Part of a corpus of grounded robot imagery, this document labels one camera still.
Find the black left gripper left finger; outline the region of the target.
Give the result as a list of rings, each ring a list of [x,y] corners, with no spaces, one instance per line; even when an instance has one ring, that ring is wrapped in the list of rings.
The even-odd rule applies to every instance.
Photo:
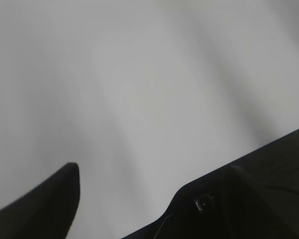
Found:
[[[24,196],[0,209],[0,239],[64,239],[79,201],[79,166],[67,163]]]

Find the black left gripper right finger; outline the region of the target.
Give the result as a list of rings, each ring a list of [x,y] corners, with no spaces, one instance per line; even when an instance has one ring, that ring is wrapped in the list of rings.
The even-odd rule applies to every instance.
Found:
[[[131,239],[299,239],[299,129],[181,187]]]

